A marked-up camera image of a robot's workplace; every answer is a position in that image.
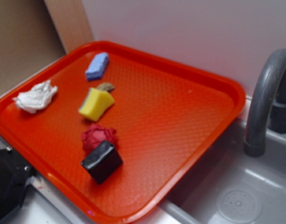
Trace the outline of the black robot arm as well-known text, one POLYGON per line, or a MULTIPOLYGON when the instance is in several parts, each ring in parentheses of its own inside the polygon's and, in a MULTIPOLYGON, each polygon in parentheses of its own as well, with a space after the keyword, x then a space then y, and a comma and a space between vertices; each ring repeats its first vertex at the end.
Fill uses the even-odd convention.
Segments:
POLYGON ((16 150, 0 149, 0 224, 23 206, 34 172, 16 150))

